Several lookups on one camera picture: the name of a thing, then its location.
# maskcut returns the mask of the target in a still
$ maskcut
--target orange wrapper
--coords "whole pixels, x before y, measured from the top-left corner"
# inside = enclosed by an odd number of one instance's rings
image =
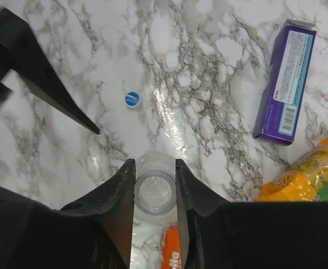
[[[163,239],[162,255],[161,269],[181,269],[179,229],[177,226],[167,229]]]

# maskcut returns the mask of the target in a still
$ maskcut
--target clear plastic bottle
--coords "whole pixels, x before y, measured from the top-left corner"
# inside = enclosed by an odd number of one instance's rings
[[[155,226],[176,223],[175,159],[153,152],[142,155],[135,164],[134,217]]]

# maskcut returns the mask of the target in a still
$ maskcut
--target white marble table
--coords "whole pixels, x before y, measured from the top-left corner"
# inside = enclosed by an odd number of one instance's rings
[[[0,110],[0,185],[52,208],[111,177],[127,158],[184,159],[230,201],[249,201],[328,136],[328,0],[12,0],[99,136],[29,94]],[[286,18],[316,23],[296,141],[252,138],[274,38]],[[138,91],[143,107],[128,110]],[[135,222],[132,268],[160,267],[163,228]]]

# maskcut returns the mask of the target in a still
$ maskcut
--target cardboard box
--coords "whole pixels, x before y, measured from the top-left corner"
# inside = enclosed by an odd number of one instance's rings
[[[310,65],[315,24],[287,20],[275,39],[269,81],[257,115],[254,137],[290,145],[294,140]]]

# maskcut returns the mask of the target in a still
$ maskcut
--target blue bottle cap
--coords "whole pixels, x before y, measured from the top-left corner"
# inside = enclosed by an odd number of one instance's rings
[[[125,96],[125,104],[128,108],[136,108],[140,105],[140,94],[136,91],[131,91]]]

